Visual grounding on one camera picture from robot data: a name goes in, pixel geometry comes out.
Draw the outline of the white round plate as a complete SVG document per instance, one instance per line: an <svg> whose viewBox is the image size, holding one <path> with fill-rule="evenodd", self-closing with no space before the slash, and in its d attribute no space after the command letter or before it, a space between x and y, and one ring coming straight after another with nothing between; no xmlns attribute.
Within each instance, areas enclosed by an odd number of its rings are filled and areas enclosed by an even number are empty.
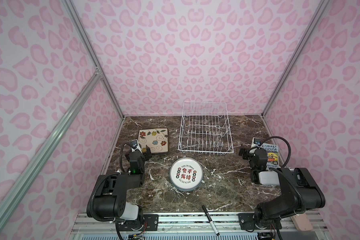
<svg viewBox="0 0 360 240"><path fill-rule="evenodd" d="M196 190L203 181L203 175L201 164L192 158L179 159L170 168L171 183L182 192Z"/></svg>

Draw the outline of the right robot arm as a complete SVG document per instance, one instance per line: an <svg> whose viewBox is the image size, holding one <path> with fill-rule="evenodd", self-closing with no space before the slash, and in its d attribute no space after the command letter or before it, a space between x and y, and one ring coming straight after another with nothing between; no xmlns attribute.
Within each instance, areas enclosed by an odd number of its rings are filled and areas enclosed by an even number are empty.
<svg viewBox="0 0 360 240"><path fill-rule="evenodd" d="M250 178L254 184L261 184L261 174L275 174L275 183L281 189L280 196L256 206L255 228L279 227L281 219L325 206L325 196L307 168L267 168L268 154L262 148L241 147L239 155L249 161Z"/></svg>

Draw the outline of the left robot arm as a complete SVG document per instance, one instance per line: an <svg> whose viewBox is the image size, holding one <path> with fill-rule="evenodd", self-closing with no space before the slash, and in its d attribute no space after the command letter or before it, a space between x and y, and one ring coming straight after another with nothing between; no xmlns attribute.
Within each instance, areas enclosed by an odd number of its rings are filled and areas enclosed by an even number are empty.
<svg viewBox="0 0 360 240"><path fill-rule="evenodd" d="M100 175L87 205L87 216L98 222L130 222L141 226L144 214L141 207L127 202L127 191L143 186L146 179L145 162L151 150L135 150L127 154L128 173Z"/></svg>

